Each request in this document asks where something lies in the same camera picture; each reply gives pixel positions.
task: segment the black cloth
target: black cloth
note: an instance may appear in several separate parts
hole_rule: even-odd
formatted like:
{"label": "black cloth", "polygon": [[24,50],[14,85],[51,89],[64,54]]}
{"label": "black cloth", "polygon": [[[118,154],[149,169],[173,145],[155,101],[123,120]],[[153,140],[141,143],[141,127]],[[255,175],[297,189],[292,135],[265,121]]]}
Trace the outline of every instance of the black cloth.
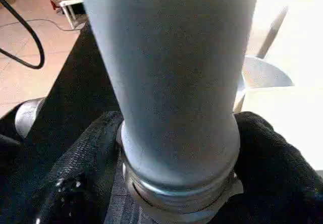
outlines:
{"label": "black cloth", "polygon": [[235,115],[241,148],[235,173],[244,193],[211,223],[323,223],[323,183],[301,153],[262,117]]}

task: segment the white surface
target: white surface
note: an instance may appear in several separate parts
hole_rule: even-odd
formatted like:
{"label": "white surface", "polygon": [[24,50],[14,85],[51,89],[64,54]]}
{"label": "white surface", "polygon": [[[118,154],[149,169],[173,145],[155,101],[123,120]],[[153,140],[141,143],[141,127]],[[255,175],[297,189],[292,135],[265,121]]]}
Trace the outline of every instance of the white surface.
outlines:
{"label": "white surface", "polygon": [[79,3],[83,3],[83,0],[66,0],[66,1],[61,1],[59,2],[60,7],[64,7],[64,6],[70,6],[70,5],[75,5],[75,4],[79,4]]}
{"label": "white surface", "polygon": [[242,111],[265,118],[315,170],[323,170],[322,105],[323,88],[253,89],[247,91]]}
{"label": "white surface", "polygon": [[265,60],[295,86],[323,87],[323,0],[294,0]]}

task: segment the tiled floor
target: tiled floor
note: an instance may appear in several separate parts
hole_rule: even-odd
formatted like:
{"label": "tiled floor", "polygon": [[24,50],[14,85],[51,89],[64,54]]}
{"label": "tiled floor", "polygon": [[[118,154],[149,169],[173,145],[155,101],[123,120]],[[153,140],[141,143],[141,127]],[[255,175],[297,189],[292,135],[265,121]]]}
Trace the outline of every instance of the tiled floor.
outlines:
{"label": "tiled floor", "polygon": [[[57,14],[49,0],[16,0],[12,6],[25,20],[49,19],[71,29],[66,17]],[[5,8],[0,9],[0,26],[16,21]],[[48,94],[79,35],[79,31],[61,31],[49,22],[29,24],[43,45],[45,66],[32,70],[0,54],[0,117],[22,101]],[[25,61],[39,62],[36,44],[20,24],[0,27],[0,47]]]}

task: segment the metal leg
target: metal leg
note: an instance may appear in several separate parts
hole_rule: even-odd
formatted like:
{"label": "metal leg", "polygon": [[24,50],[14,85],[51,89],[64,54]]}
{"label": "metal leg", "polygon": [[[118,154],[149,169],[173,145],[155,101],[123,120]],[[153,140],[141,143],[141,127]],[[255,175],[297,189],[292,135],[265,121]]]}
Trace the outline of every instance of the metal leg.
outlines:
{"label": "metal leg", "polygon": [[75,27],[74,27],[73,21],[72,21],[72,19],[71,19],[71,17],[70,17],[70,13],[69,13],[69,12],[67,11],[67,9],[66,9],[66,6],[63,6],[63,7],[62,7],[62,10],[64,11],[64,13],[65,13],[65,15],[66,15],[66,18],[67,18],[67,20],[69,21],[69,23],[70,23],[70,25],[71,25],[72,29],[74,29]]}
{"label": "metal leg", "polygon": [[76,20],[76,17],[75,17],[75,14],[74,14],[74,11],[73,11],[72,6],[67,6],[67,7],[68,7],[68,8],[69,8],[69,10],[70,10],[70,13],[71,13],[71,16],[72,16],[73,20],[75,21],[75,20]]}

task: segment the black textured fabric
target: black textured fabric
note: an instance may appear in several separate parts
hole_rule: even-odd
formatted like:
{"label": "black textured fabric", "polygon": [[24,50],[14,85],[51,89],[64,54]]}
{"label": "black textured fabric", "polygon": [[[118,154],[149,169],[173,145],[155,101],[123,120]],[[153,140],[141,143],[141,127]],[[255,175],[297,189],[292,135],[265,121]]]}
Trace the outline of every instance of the black textured fabric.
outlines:
{"label": "black textured fabric", "polygon": [[321,177],[265,119],[251,112],[235,117],[241,140],[235,172],[244,193],[211,223],[323,223]]}
{"label": "black textured fabric", "polygon": [[118,159],[121,113],[104,113],[54,164],[21,223],[103,223]]}

